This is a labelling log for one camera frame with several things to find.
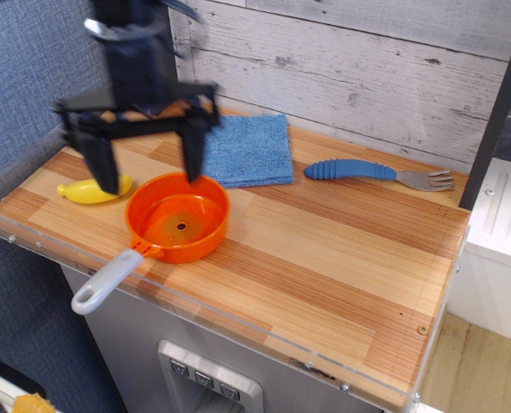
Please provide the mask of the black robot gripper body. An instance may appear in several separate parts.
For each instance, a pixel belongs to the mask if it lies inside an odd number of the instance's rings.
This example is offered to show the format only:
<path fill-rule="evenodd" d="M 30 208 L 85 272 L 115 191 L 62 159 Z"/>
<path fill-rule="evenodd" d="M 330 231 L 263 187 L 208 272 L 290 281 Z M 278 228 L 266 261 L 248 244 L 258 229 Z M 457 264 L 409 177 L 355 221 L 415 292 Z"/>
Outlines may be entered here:
<path fill-rule="evenodd" d="M 77 142 L 80 132 L 99 134 L 105 139 L 121 139 L 141 133 L 142 126 L 104 126 L 95 119 L 95 114 L 145 110 L 153 113 L 163 80 L 156 17 L 146 24 L 125 26 L 109 26 L 87 19 L 84 27 L 103 46 L 110 84 L 107 88 L 54 103 L 53 110 L 63 121 L 64 140 Z M 213 101 L 216 89 L 215 84 L 182 83 L 178 80 L 172 103 L 199 96 Z"/>

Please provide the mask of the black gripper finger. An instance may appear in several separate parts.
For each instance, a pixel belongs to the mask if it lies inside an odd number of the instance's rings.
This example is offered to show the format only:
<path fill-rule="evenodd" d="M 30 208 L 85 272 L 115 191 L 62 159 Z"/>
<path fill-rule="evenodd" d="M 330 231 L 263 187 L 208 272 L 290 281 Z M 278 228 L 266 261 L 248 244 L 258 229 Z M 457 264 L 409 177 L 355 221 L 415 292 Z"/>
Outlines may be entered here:
<path fill-rule="evenodd" d="M 184 169 L 188 180 L 194 182 L 201 174 L 206 147 L 207 127 L 201 118 L 187 117 L 178 132 L 182 138 Z"/>
<path fill-rule="evenodd" d="M 101 190 L 118 194 L 119 175 L 111 143 L 97 134 L 80 132 L 77 135 L 77 150 L 83 155 Z"/>

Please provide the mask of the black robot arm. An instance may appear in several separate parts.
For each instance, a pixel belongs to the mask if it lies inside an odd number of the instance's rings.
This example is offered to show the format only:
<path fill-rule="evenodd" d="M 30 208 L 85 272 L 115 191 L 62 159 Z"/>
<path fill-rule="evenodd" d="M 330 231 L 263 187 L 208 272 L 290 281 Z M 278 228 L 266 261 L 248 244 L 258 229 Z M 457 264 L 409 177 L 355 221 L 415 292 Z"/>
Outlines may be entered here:
<path fill-rule="evenodd" d="M 111 142 L 155 133 L 182 139 L 188 180 L 201 174 L 206 135 L 220 122 L 214 102 L 216 85 L 183 83 L 175 68 L 169 22 L 171 9 L 198 21 L 195 10 L 180 1 L 94 1 L 84 26 L 102 44 L 109 86 L 57 101 L 66 144 L 83 155 L 101 189 L 119 191 L 119 174 Z"/>

